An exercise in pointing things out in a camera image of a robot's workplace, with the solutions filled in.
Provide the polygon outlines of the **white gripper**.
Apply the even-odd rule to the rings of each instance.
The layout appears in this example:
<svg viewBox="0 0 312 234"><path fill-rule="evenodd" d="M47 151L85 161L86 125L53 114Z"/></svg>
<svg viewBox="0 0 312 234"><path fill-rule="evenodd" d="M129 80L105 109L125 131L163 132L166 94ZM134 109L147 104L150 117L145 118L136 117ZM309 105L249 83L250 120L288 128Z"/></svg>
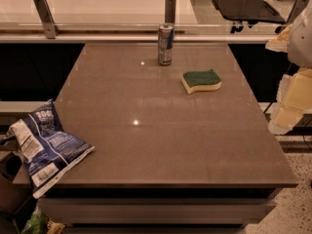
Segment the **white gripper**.
<svg viewBox="0 0 312 234"><path fill-rule="evenodd" d="M288 52L289 61L301 67L312 67L312 8L306 8L265 48ZM285 74L280 81L277 103L273 106L268 129L273 135L284 135L312 109L312 70L300 68L293 76Z"/></svg>

